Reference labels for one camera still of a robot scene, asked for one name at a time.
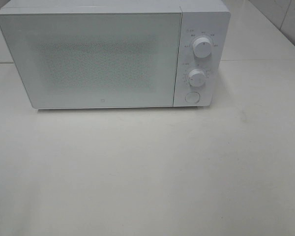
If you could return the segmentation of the white microwave oven body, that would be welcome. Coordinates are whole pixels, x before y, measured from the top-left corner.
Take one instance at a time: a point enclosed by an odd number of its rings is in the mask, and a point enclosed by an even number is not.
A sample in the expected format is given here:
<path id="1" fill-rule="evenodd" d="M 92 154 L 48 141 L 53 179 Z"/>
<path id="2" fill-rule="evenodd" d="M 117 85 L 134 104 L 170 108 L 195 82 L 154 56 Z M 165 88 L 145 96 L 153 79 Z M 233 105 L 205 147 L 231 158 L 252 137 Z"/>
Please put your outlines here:
<path id="1" fill-rule="evenodd" d="M 11 0 L 0 9 L 0 15 L 170 13 L 181 15 L 174 100 L 171 106 L 157 107 L 208 106 L 231 17 L 220 0 Z M 201 35 L 210 37 L 213 42 L 211 54 L 202 59 L 194 56 L 191 45 Z M 203 86 L 190 86 L 188 74 L 193 69 L 206 73 Z M 200 94 L 197 104 L 185 101 L 190 92 Z"/>

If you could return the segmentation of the white microwave door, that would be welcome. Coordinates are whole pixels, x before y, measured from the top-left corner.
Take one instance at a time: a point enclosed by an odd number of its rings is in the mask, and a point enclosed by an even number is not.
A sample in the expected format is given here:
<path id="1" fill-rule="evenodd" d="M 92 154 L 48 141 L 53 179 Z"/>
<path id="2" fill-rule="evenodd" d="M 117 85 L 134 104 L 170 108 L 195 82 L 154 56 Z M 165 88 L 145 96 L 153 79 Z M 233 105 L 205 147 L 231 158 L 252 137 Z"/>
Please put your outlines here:
<path id="1" fill-rule="evenodd" d="M 171 106 L 181 15 L 0 15 L 36 109 Z"/>

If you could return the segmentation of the round white door button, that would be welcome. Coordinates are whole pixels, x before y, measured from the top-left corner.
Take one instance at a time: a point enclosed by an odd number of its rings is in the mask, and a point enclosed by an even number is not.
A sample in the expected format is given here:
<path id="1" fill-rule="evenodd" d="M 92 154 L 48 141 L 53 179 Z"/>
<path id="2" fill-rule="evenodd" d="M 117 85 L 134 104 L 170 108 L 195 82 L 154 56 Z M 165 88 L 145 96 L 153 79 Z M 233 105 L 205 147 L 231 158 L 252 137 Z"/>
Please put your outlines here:
<path id="1" fill-rule="evenodd" d="M 198 92 L 190 92 L 185 96 L 187 103 L 197 104 L 200 101 L 200 94 Z"/>

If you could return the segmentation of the white round knob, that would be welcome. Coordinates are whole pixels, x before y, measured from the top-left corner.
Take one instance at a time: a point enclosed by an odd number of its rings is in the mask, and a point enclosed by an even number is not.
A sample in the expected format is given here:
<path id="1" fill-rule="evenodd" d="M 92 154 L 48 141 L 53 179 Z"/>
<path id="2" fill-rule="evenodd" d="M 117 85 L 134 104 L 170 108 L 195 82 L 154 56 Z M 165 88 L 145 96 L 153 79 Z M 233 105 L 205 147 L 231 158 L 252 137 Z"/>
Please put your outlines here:
<path id="1" fill-rule="evenodd" d="M 192 87 L 201 87 L 206 83 L 207 75 L 201 69 L 193 69 L 188 74 L 188 81 Z"/>
<path id="2" fill-rule="evenodd" d="M 213 47 L 212 39 L 206 35 L 197 37 L 192 42 L 193 54 L 197 58 L 206 58 L 211 54 Z"/>

